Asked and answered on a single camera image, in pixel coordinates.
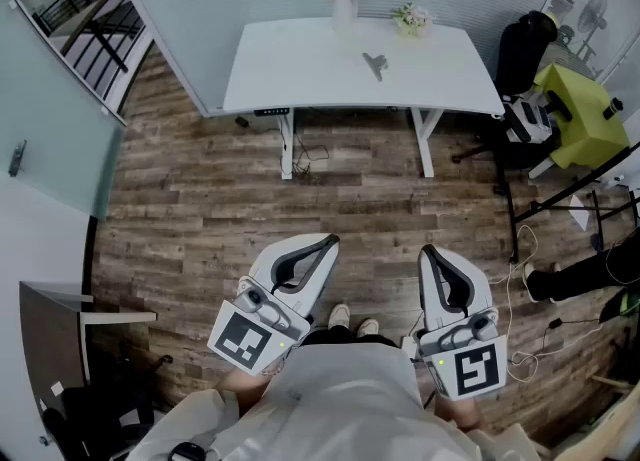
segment wooden floor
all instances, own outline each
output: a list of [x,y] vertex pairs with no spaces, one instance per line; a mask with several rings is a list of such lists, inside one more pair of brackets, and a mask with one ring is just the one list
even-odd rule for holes
[[[403,111],[296,114],[311,157],[322,157],[325,152],[313,147],[323,145],[330,158],[311,162],[308,175],[283,182],[273,119],[247,115],[250,126],[241,128],[235,117],[201,118],[155,46],[135,79],[122,110],[129,128],[108,217],[98,227],[92,291],[107,309],[151,310],[158,321],[95,338],[113,347],[126,337],[134,353],[149,361],[172,355],[174,363],[158,373],[169,405],[212,387],[229,369],[206,347],[211,327],[223,299],[234,296],[238,278],[276,240],[309,232],[339,235],[339,259],[314,311],[317,322],[325,322],[331,307],[344,301],[354,324],[375,317],[381,333],[397,342],[420,315],[416,260],[424,244],[457,251],[490,279],[508,272],[509,221],[504,199],[492,192],[491,155],[450,162],[453,153],[476,144],[468,119],[443,117],[429,143],[436,177],[424,179],[415,133]],[[301,164],[307,162],[303,157]],[[570,180],[560,170],[545,173],[535,185],[516,172],[509,178],[519,210]],[[600,195],[604,206],[627,199],[621,190]],[[592,222],[585,233],[568,212],[556,211],[527,224],[538,239],[540,266],[556,260],[569,265],[593,254]],[[631,228],[630,213],[609,220],[606,243]],[[532,252],[527,231],[521,246],[523,256]],[[540,349],[545,328],[557,317],[597,317],[615,290],[560,306],[532,304],[518,273],[510,284],[511,352]],[[506,333],[506,282],[493,287],[493,299]],[[589,376],[607,372],[614,354],[610,340],[620,341],[627,325],[630,320],[618,318],[588,340],[543,358],[530,383],[510,379],[482,401],[492,427],[520,422],[534,438],[556,441],[563,417],[598,394]],[[559,349],[591,327],[564,325],[547,335],[547,349]],[[533,366],[511,370],[524,378]],[[424,369],[417,372],[427,394],[430,377]]]

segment railing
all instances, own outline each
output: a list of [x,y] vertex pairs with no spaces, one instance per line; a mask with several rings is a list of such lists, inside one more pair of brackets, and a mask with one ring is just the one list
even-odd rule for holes
[[33,19],[40,29],[50,36],[58,27],[88,7],[95,0],[56,0],[41,13],[34,13]]
[[68,36],[60,53],[103,98],[120,72],[145,26],[130,0],[98,0]]

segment white vase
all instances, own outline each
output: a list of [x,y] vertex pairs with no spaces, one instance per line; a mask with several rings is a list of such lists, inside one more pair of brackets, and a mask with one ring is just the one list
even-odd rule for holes
[[351,0],[333,0],[333,30],[346,32],[353,22]]

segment yellow-green tablecloth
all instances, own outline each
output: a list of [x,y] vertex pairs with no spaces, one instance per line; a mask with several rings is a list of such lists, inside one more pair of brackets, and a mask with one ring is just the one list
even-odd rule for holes
[[559,111],[553,113],[562,146],[551,152],[551,159],[561,168],[573,163],[596,169],[630,146],[618,115],[609,120],[602,116],[611,101],[602,85],[555,64],[539,72],[534,84],[545,93],[555,91],[573,115],[566,121]]

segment black trousers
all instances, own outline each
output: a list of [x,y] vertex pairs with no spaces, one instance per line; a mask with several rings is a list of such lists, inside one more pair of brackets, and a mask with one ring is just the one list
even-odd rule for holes
[[622,282],[640,278],[640,234],[635,233],[613,250],[598,253],[558,273],[533,271],[527,278],[527,286],[537,295],[560,301],[608,285],[621,285],[609,271]]
[[309,333],[301,345],[316,344],[384,344],[398,347],[394,342],[382,335],[365,335],[357,338],[355,333],[344,326],[334,326],[331,329],[321,329]]

